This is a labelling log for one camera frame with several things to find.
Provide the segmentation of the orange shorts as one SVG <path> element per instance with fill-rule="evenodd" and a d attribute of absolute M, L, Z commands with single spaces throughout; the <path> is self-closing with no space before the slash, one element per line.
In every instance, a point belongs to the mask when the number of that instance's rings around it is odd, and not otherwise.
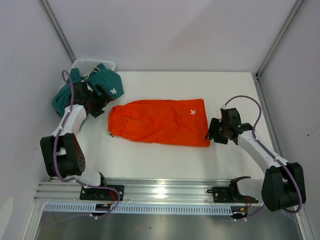
<path fill-rule="evenodd" d="M 208 120 L 203 99 L 143 99 L 114 106 L 108 132 L 142 142 L 207 148 Z"/>

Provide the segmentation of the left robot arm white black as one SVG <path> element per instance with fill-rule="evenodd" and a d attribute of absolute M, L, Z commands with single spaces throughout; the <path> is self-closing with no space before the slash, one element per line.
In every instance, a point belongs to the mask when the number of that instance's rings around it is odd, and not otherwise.
<path fill-rule="evenodd" d="M 40 140 L 47 174 L 64 183 L 77 182 L 91 188 L 90 192 L 97 200 L 105 199 L 109 188 L 102 173 L 86 168 L 77 135 L 88 115 L 100 116 L 104 113 L 103 108 L 113 100 L 99 84 L 73 83 L 58 127 Z"/>

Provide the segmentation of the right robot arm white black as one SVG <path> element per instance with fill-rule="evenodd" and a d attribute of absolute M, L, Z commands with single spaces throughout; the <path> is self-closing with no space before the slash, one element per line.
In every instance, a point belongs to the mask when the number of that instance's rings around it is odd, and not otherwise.
<path fill-rule="evenodd" d="M 298 213 L 306 202 L 302 166 L 290 163 L 258 138 L 254 126 L 243 123 L 236 108 L 221 109 L 221 118 L 212 118 L 206 138 L 226 145 L 232 141 L 249 154 L 264 173 L 262 180 L 236 177 L 227 187 L 213 187 L 209 192 L 216 203 L 262 201 L 271 212 Z"/>

